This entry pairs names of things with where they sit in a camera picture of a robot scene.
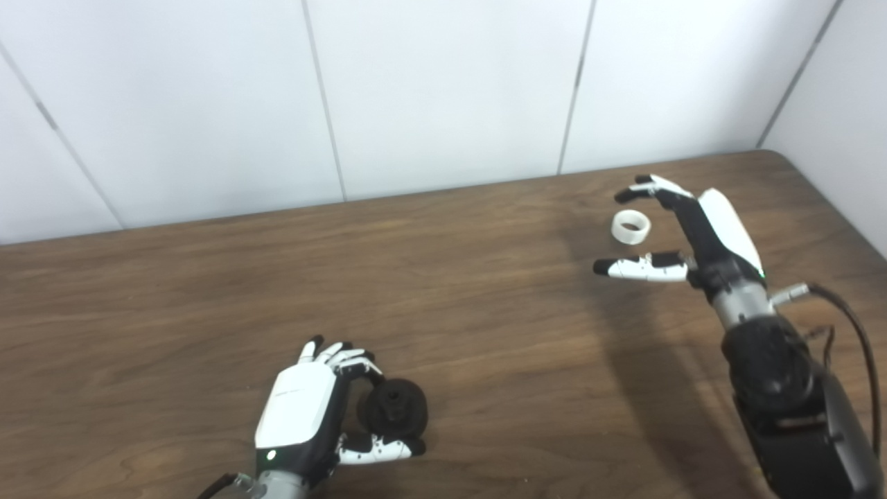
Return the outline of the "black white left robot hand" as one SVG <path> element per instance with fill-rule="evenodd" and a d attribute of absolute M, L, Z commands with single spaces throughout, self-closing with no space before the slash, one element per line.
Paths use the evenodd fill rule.
<path fill-rule="evenodd" d="M 388 379 L 370 351 L 311 338 L 276 375 L 254 433 L 266 498 L 307 496 L 340 466 L 421 457 L 430 422 L 416 383 Z"/>

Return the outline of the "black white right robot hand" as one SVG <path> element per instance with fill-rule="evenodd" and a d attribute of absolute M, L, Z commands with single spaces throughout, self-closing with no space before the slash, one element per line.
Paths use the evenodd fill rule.
<path fill-rule="evenodd" d="M 757 247 L 734 205 L 718 189 L 693 195 L 658 175 L 638 175 L 618 191 L 615 202 L 650 198 L 674 213 L 691 253 L 652 252 L 621 259 L 598 259 L 593 272 L 611 279 L 681 282 L 703 291 L 707 300 L 732 285 L 754 282 L 766 287 Z"/>

